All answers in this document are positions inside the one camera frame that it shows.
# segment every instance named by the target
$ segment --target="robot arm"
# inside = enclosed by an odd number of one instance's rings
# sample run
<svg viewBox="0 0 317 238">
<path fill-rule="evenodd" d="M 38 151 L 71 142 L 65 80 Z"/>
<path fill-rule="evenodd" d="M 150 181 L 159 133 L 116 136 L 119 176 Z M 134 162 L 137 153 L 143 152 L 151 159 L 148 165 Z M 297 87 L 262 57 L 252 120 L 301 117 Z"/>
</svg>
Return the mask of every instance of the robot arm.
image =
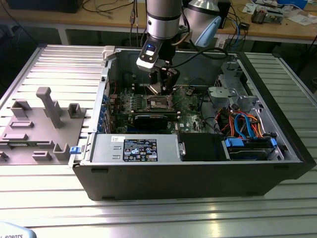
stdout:
<svg viewBox="0 0 317 238">
<path fill-rule="evenodd" d="M 172 65 L 176 46 L 190 34 L 188 27 L 180 26 L 180 22 L 183 23 L 182 14 L 188 18 L 192 29 L 198 29 L 192 31 L 195 44 L 208 46 L 221 21 L 217 17 L 217 2 L 193 0 L 183 12 L 182 0 L 148 0 L 148 37 L 137 59 L 137 66 L 149 73 L 149 89 L 153 93 L 170 93 L 179 77 L 179 71 L 168 66 Z"/>
</svg>

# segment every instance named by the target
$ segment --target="white sticker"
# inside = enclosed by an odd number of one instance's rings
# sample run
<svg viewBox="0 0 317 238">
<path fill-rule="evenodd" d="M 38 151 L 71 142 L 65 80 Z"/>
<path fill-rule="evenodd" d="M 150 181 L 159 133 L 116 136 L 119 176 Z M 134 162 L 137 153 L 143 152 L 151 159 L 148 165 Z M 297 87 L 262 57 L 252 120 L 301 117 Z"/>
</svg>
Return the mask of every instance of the white sticker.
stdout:
<svg viewBox="0 0 317 238">
<path fill-rule="evenodd" d="M 125 139 L 125 136 L 112 136 L 111 142 L 123 142 Z"/>
</svg>

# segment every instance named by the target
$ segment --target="warning label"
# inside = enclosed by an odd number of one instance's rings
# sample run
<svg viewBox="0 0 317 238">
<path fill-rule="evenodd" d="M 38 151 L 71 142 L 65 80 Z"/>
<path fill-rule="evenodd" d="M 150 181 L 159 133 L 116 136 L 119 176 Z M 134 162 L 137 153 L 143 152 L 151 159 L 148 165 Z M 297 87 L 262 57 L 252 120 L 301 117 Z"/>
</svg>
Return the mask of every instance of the warning label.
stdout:
<svg viewBox="0 0 317 238">
<path fill-rule="evenodd" d="M 124 140 L 123 160 L 125 162 L 158 161 L 157 140 Z"/>
</svg>

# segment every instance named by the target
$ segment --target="green circuit board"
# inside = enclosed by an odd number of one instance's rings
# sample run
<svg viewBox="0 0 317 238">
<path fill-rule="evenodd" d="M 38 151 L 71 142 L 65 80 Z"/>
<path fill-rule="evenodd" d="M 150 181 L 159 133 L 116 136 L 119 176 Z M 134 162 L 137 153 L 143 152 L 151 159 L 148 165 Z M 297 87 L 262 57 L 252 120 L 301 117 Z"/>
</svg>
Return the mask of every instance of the green circuit board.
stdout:
<svg viewBox="0 0 317 238">
<path fill-rule="evenodd" d="M 194 88 L 179 87 L 170 95 L 157 96 L 149 90 L 134 91 L 124 88 L 112 101 L 112 132 L 177 134 L 179 132 L 206 132 L 199 112 L 200 94 Z M 134 127 L 137 115 L 164 115 L 167 128 L 160 131 L 142 131 Z"/>
</svg>

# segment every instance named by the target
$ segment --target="gray plastic part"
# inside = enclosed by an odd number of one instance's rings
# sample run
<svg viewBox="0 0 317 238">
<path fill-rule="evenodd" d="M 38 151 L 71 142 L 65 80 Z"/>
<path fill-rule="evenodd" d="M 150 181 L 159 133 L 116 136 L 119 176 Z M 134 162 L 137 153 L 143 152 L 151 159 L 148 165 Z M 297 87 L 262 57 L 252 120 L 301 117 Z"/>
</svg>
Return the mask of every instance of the gray plastic part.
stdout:
<svg viewBox="0 0 317 238">
<path fill-rule="evenodd" d="M 83 116 L 80 105 L 78 103 L 70 103 L 67 110 L 70 118 L 72 119 L 81 118 Z"/>
<path fill-rule="evenodd" d="M 51 155 L 49 154 L 48 151 L 33 151 L 33 155 L 32 155 L 33 159 L 35 159 L 36 161 L 46 161 L 46 160 L 52 160 Z"/>
<path fill-rule="evenodd" d="M 26 120 L 12 121 L 10 123 L 11 128 L 32 128 L 34 126 L 33 122 Z"/>
<path fill-rule="evenodd" d="M 27 101 L 23 100 L 16 100 L 11 107 L 11 111 L 18 120 L 27 120 L 28 116 L 25 113 L 26 110 L 31 110 L 31 107 Z"/>
<path fill-rule="evenodd" d="M 56 109 L 56 111 L 57 111 L 57 113 L 58 113 L 58 115 L 59 115 L 59 117 L 60 117 L 60 115 L 61 115 L 61 113 L 62 113 L 62 110 L 61 110 L 61 108 L 60 108 L 60 106 L 59 106 L 59 104 L 58 104 L 58 101 L 53 101 L 53 103 L 54 103 L 54 107 L 55 107 L 55 109 Z M 44 108 L 43 110 L 44 110 L 45 115 L 49 118 L 50 115 L 48 114 L 48 112 L 46 111 L 46 109 Z"/>
<path fill-rule="evenodd" d="M 7 161 L 9 157 L 3 151 L 0 151 L 0 160 Z"/>
<path fill-rule="evenodd" d="M 53 149 L 53 153 L 55 154 L 58 160 L 66 160 L 66 161 L 68 161 L 70 157 L 69 151 L 70 151 L 70 148 L 68 144 L 65 144 L 63 150 L 61 150 L 59 144 L 56 144 Z"/>
<path fill-rule="evenodd" d="M 50 97 L 51 89 L 49 87 L 39 87 L 36 96 L 40 98 L 55 128 L 61 128 L 62 122 L 59 118 L 58 109 L 55 108 L 53 100 Z"/>
<path fill-rule="evenodd" d="M 55 144 L 54 142 L 51 140 L 51 141 L 48 141 L 48 142 L 43 142 L 43 143 L 37 143 L 37 146 L 40 148 L 40 149 L 53 149 Z"/>
<path fill-rule="evenodd" d="M 34 123 L 32 128 L 11 128 L 9 125 L 12 121 L 17 121 L 15 116 L 12 117 L 11 121 L 5 127 L 3 135 L 5 134 L 24 134 L 28 135 L 28 140 L 0 140 L 0 151 L 4 151 L 8 156 L 9 160 L 6 162 L 0 160 L 0 165 L 61 165 L 67 164 L 68 161 L 58 160 L 56 155 L 53 153 L 52 148 L 43 148 L 48 151 L 52 157 L 52 160 L 48 161 L 36 161 L 32 158 L 33 151 L 40 151 L 42 147 L 36 143 L 48 143 L 53 141 L 54 144 L 59 144 L 63 147 L 68 144 L 69 147 L 76 146 L 78 143 L 79 134 L 86 113 L 85 108 L 81 108 L 83 112 L 82 118 L 71 119 L 69 117 L 67 108 L 61 108 L 60 119 L 63 121 L 62 129 L 55 129 L 51 119 L 48 118 L 43 108 L 32 108 L 32 110 L 26 111 L 26 114 L 30 121 Z"/>
<path fill-rule="evenodd" d="M 3 140 L 27 140 L 27 134 L 5 134 L 2 137 Z"/>
</svg>

